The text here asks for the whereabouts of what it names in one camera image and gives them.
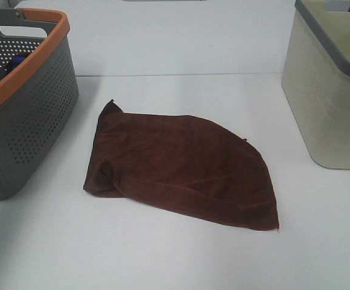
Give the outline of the beige basket with grey rim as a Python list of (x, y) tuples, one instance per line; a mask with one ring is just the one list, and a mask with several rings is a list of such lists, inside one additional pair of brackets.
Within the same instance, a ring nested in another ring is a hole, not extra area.
[(310, 157), (350, 170), (350, 1), (296, 1), (281, 85)]

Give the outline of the blue cloth in basket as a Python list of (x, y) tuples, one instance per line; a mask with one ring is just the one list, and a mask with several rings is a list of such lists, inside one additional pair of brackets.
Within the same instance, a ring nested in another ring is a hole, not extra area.
[(0, 80), (18, 67), (29, 55), (30, 53), (19, 53), (13, 56), (11, 60), (0, 69)]

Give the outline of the grey basket with orange rim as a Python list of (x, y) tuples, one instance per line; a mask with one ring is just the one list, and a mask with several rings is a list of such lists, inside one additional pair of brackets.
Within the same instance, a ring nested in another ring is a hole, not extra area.
[(78, 99), (68, 17), (57, 10), (0, 8), (0, 200), (15, 195), (53, 147)]

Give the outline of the brown towel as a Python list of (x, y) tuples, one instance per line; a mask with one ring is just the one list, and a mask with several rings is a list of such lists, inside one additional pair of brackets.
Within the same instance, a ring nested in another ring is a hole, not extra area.
[(83, 188), (218, 224), (279, 228), (261, 154), (246, 139), (191, 115), (133, 114), (108, 102), (98, 117)]

